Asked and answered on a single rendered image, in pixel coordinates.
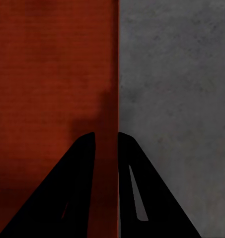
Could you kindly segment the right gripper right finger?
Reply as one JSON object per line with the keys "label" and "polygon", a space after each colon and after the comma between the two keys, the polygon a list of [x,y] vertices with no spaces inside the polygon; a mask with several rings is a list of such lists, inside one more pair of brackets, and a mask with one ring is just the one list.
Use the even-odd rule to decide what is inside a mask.
{"label": "right gripper right finger", "polygon": [[[149,221],[137,218],[130,169]],[[137,141],[118,133],[121,238],[202,238]]]}

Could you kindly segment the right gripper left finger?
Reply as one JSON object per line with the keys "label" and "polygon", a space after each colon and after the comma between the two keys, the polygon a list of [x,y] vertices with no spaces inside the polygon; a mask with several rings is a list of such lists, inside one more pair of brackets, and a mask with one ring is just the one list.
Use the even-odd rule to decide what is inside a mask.
{"label": "right gripper left finger", "polygon": [[95,133],[79,137],[0,238],[87,238]]}

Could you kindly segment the storage box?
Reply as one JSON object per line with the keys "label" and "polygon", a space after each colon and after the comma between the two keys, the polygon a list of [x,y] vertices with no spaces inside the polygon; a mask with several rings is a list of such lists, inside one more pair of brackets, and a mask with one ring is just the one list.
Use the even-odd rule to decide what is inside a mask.
{"label": "storage box", "polygon": [[95,133],[87,238],[119,231],[120,0],[0,0],[0,233]]}

